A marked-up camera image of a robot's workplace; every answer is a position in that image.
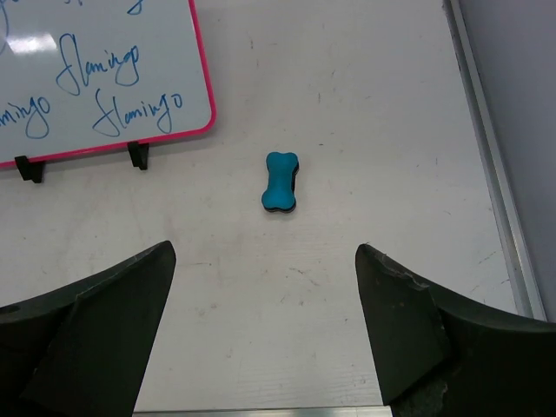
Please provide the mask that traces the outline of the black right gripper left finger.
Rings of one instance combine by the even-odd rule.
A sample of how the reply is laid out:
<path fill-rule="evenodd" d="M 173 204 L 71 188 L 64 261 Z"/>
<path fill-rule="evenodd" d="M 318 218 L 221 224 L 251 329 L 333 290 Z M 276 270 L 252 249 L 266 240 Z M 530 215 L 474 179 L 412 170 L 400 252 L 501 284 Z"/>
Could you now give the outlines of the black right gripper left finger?
<path fill-rule="evenodd" d="M 175 272 L 171 242 L 1 308 L 3 416 L 130 416 Z"/>

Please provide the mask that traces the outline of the pink-framed whiteboard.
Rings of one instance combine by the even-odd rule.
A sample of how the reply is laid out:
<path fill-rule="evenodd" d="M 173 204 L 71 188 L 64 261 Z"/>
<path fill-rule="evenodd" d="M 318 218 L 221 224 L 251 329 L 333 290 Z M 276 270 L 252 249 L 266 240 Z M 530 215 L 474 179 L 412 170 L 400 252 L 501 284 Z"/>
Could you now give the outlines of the pink-framed whiteboard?
<path fill-rule="evenodd" d="M 2 2 L 4 167 L 201 135 L 215 119 L 194 2 Z"/>

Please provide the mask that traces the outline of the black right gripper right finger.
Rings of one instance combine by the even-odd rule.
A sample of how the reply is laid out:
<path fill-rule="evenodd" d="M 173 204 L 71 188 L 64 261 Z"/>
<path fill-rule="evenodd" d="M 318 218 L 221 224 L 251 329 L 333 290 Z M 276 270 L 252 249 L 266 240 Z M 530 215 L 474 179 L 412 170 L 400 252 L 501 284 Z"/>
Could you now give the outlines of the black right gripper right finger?
<path fill-rule="evenodd" d="M 393 415 L 554 415 L 551 322 L 466 298 L 367 244 L 355 268 L 382 402 Z"/>

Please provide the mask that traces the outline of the black metal whiteboard stand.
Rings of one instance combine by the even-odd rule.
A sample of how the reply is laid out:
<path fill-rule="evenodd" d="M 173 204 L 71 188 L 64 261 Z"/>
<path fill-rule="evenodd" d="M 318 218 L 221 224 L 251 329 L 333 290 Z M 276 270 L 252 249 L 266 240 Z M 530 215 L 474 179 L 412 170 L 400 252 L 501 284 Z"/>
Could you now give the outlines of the black metal whiteboard stand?
<path fill-rule="evenodd" d="M 149 145 L 147 143 L 129 142 L 127 144 L 129 158 L 132 165 L 140 170 L 148 169 Z M 45 161 L 32 162 L 27 156 L 18 156 L 14 159 L 17 170 L 24 181 L 35 184 L 43 182 Z"/>

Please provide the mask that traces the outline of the aluminium table edge rail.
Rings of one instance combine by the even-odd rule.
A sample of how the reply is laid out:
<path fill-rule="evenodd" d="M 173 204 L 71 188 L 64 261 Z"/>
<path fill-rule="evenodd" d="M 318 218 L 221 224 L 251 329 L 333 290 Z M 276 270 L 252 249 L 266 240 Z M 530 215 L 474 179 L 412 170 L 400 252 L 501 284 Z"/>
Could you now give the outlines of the aluminium table edge rail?
<path fill-rule="evenodd" d="M 466 91 L 516 308 L 521 315 L 546 321 L 545 307 L 526 247 L 460 2 L 445 1 L 443 7 Z"/>

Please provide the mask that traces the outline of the blue bone-shaped eraser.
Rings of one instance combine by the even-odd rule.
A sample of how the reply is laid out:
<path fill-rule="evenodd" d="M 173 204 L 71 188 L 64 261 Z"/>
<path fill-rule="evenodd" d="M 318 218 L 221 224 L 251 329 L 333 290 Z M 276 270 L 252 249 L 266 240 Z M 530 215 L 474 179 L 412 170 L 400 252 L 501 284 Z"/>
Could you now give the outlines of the blue bone-shaped eraser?
<path fill-rule="evenodd" d="M 271 152 L 266 158 L 268 185 L 261 204 L 268 212 L 290 213 L 296 207 L 295 178 L 300 164 L 295 153 Z"/>

